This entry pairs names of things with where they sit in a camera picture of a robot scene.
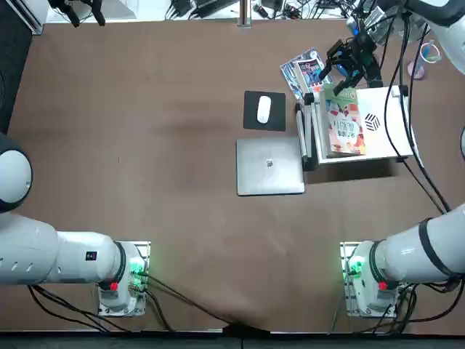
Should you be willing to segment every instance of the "laptop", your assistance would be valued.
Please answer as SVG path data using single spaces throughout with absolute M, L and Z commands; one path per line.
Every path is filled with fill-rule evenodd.
M 305 192 L 299 138 L 242 138 L 236 141 L 239 196 Z

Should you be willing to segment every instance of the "computer mouse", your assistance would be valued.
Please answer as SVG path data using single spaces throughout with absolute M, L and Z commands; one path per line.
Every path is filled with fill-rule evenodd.
M 261 96 L 259 100 L 259 107 L 256 110 L 256 120 L 260 124 L 266 124 L 270 117 L 271 98 L 268 96 Z

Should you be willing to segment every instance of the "black mouse pad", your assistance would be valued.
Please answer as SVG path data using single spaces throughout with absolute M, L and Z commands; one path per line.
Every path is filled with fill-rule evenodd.
M 256 111 L 261 96 L 271 99 L 270 117 L 266 124 L 256 120 Z M 246 91 L 244 94 L 244 129 L 286 130 L 286 95 L 277 92 Z

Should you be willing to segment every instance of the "book cover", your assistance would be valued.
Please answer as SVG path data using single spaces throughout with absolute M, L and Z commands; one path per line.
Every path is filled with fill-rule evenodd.
M 328 133 L 328 155 L 365 155 L 362 119 L 357 103 L 357 91 L 343 89 L 337 96 L 333 93 L 333 84 L 325 84 L 324 98 L 326 125 L 323 131 Z
M 318 93 L 323 89 L 323 83 L 320 80 L 322 69 L 316 59 L 300 60 L 296 65 L 299 67 L 303 82 L 309 91 Z
M 299 81 L 299 76 L 301 76 L 300 68 L 297 62 L 304 61 L 304 60 L 313 60 L 318 63 L 321 69 L 325 67 L 323 61 L 320 58 L 320 55 L 317 53 L 315 49 L 309 49 L 308 51 L 302 53 L 301 55 L 294 57 L 292 60 L 280 65 L 281 72 L 284 75 L 284 79 L 287 81 L 291 91 L 293 92 L 296 99 L 301 99 L 304 97 L 306 93 L 304 91 L 305 86 L 300 86 L 301 82 Z M 324 80 L 325 83 L 331 84 L 333 80 L 331 79 L 331 75 L 328 74 Z M 311 92 L 318 92 L 314 89 L 309 89 Z

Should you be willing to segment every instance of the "white stand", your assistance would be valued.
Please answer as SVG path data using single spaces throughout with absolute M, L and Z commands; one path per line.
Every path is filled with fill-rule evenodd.
M 305 125 L 304 143 L 307 149 L 307 157 L 314 164 L 313 168 L 322 164 L 397 158 L 397 154 L 389 143 L 386 129 L 384 128 L 384 104 L 387 90 L 387 87 L 357 89 L 358 108 L 362 119 L 363 136 L 366 146 L 366 154 L 361 156 L 325 157 L 323 155 L 323 141 L 320 136 L 323 131 L 320 103 L 318 100 L 315 100 L 311 105 L 301 105 L 301 109 L 304 111 L 304 120 L 310 120 L 311 123 L 311 127 L 307 127 L 308 123 Z M 387 104 L 387 128 L 400 156 L 409 157 L 413 153 L 405 133 L 400 98 L 399 86 L 394 86 Z M 408 113 L 407 101 L 408 99 L 404 97 L 403 103 L 406 113 Z

